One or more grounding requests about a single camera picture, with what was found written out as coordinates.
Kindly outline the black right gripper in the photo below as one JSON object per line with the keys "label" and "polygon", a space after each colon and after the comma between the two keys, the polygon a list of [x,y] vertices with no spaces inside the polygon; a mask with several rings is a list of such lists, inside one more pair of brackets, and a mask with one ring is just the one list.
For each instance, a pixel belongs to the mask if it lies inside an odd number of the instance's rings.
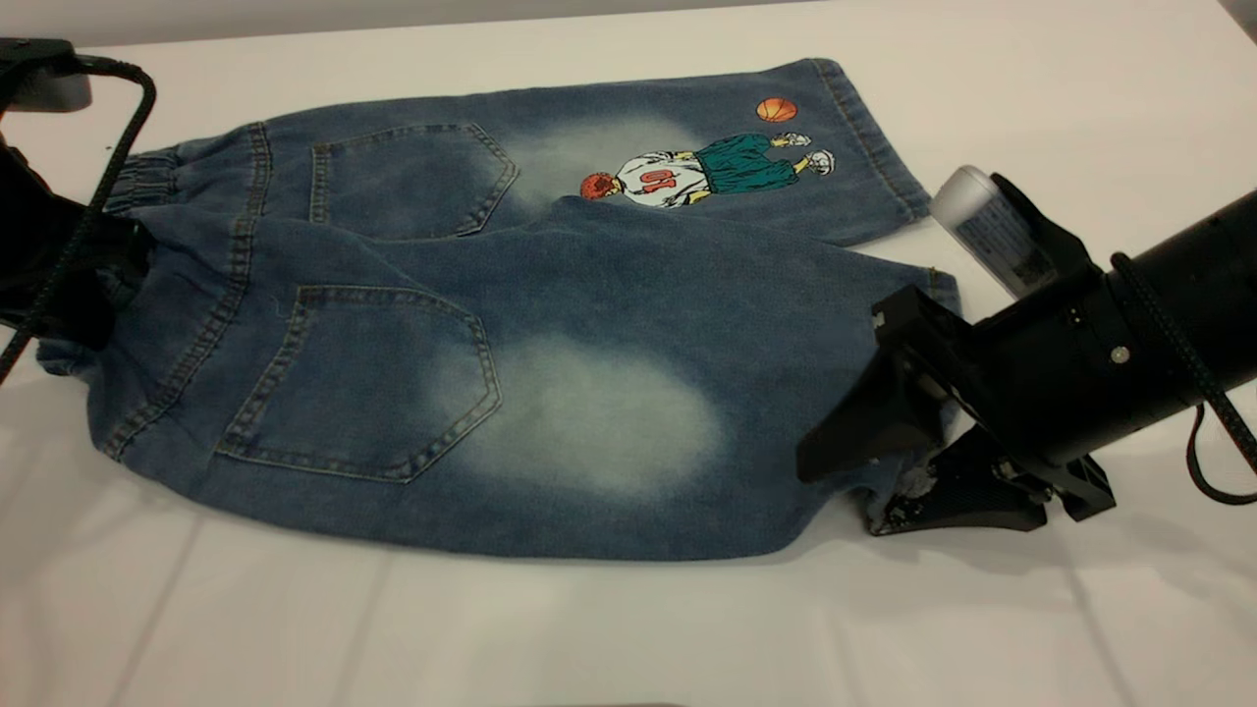
{"label": "black right gripper", "polygon": [[[1109,375],[1102,338],[1123,330],[1100,270],[974,325],[908,287],[875,304],[874,327],[881,350],[794,448],[804,484],[908,460],[869,533],[1024,532],[1047,522],[1051,499],[1072,520],[1117,504],[1090,457],[1110,425],[1090,400]],[[973,425],[947,447],[962,410]]]}

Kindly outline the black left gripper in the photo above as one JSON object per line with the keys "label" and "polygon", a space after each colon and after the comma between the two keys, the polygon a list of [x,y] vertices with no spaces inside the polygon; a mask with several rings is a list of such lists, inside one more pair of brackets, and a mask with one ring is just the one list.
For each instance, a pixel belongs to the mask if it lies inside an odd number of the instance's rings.
{"label": "black left gripper", "polygon": [[55,195],[26,157],[3,142],[3,325],[13,330],[26,325],[36,338],[75,342],[85,348],[104,342],[103,294],[137,294],[151,268],[155,238],[138,219],[102,218],[98,245],[106,264],[98,268],[98,283],[88,270],[72,270],[36,315],[36,296],[50,286],[83,213],[84,206]]}

